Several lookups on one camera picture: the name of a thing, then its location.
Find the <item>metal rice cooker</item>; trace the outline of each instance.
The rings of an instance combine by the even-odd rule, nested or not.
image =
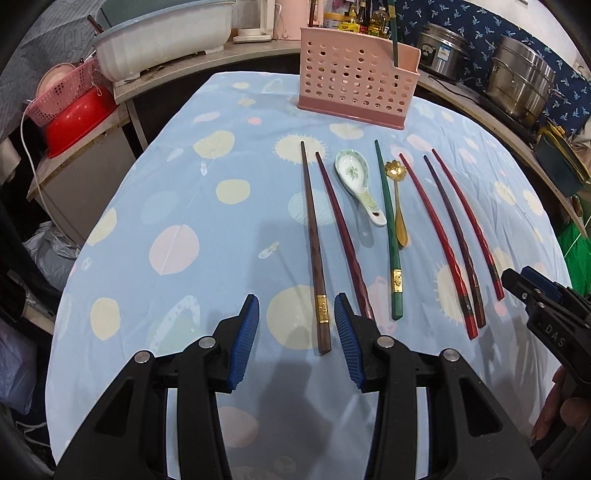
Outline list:
[[[428,23],[418,36],[417,48],[421,50],[419,64],[423,70],[452,82],[461,79],[468,58],[468,43],[464,37]]]
[[[502,36],[492,58],[486,94],[505,113],[531,128],[544,110],[556,73],[534,50]]]

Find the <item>red plastic bowl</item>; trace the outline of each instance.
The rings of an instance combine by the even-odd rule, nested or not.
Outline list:
[[[116,108],[110,91],[104,87],[92,87],[46,126],[47,156],[54,158],[64,153]]]

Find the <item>gold spoon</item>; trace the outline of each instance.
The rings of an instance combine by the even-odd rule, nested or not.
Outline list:
[[[400,208],[400,197],[398,195],[398,182],[403,181],[406,176],[406,167],[398,160],[386,163],[386,175],[394,181],[394,201],[396,202],[396,238],[400,247],[404,248],[408,243],[408,232],[402,217],[402,210]]]

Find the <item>pink appliance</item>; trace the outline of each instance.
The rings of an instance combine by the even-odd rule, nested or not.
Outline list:
[[[275,0],[275,28],[273,38],[276,40],[300,40],[300,29],[308,26],[310,16],[310,0]],[[324,0],[317,1],[316,24],[322,25],[324,16]]]

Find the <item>pink plastic basket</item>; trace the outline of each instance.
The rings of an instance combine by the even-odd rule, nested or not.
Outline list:
[[[298,107],[404,129],[417,86],[421,51],[392,42],[328,28],[302,28]]]
[[[103,86],[112,93],[111,83],[100,72],[98,59],[84,62],[53,85],[27,108],[27,115],[44,127],[93,86]]]

